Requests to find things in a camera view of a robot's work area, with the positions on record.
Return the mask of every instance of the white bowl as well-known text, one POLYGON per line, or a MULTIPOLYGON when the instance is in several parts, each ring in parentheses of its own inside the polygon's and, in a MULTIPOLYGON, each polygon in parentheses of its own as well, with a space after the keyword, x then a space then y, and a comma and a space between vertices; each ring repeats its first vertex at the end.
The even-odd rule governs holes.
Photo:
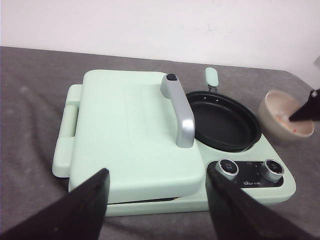
POLYGON ((258 118, 261 125, 281 140, 292 141, 307 138, 315 130, 312 120, 289 121, 289 117, 301 106, 286 92, 271 90, 260 103, 258 118))

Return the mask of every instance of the sandwich maker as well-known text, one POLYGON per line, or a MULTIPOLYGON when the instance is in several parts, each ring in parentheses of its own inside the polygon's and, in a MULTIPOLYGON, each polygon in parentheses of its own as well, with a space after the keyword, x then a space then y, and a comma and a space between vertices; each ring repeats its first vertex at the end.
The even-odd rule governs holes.
POLYGON ((263 134, 242 152, 194 139, 186 95, 167 76, 99 69, 69 88, 52 164, 55 176, 69 178, 69 191, 106 168, 106 216, 207 211, 206 168, 214 163, 262 204, 295 193, 292 174, 263 134))

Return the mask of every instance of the gray fabric surface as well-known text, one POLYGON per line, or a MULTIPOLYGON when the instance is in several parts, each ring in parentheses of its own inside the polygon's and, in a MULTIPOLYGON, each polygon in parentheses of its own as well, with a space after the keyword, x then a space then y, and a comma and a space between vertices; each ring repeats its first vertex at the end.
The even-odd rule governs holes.
MULTIPOLYGON (((5 231, 67 193, 68 179, 52 174, 53 155, 67 91, 93 69, 176 73, 185 92, 205 90, 209 65, 24 48, 1 48, 1 230, 5 231)), ((257 113, 271 89, 301 102, 311 88, 291 73, 213 66, 218 91, 257 113)), ((320 236, 320 125, 312 137, 283 143, 265 136, 290 169, 296 193, 270 206, 320 236)), ((208 212, 106 217, 100 239, 216 239, 208 212)))

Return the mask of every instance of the control panel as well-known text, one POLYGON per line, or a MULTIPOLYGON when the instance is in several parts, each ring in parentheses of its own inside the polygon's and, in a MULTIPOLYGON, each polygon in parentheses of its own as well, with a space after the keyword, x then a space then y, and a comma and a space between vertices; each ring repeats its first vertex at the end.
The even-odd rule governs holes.
POLYGON ((211 162, 208 168, 215 168, 239 188, 271 188, 284 183, 284 168, 273 159, 232 161, 224 158, 211 162))

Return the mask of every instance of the silver knob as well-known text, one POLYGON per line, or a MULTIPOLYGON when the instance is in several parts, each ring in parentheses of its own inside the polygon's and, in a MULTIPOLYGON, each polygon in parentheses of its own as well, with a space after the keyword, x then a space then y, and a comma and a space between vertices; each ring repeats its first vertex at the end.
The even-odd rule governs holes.
POLYGON ((226 158, 219 160, 215 165, 215 169, 230 181, 239 173, 238 165, 234 161, 226 158))
POLYGON ((265 160, 259 167, 260 175, 267 181, 276 183, 278 182, 285 170, 281 164, 273 159, 265 160))

